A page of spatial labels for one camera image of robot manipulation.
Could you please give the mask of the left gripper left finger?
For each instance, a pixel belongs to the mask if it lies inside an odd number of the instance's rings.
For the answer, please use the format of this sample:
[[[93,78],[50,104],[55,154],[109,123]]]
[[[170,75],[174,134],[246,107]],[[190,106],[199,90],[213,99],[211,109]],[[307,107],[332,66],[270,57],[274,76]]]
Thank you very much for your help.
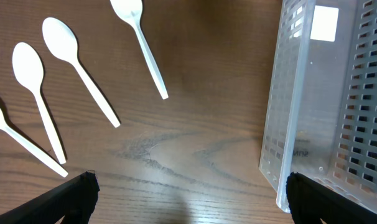
[[[88,223],[100,187],[96,174],[86,171],[58,187],[0,215],[3,223]]]

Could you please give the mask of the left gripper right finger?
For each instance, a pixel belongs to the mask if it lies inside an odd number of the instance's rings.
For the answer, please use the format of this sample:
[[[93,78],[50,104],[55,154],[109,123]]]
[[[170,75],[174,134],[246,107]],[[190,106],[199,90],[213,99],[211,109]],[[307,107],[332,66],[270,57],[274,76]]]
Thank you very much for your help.
[[[377,224],[377,214],[300,173],[287,178],[286,195],[295,224]]]

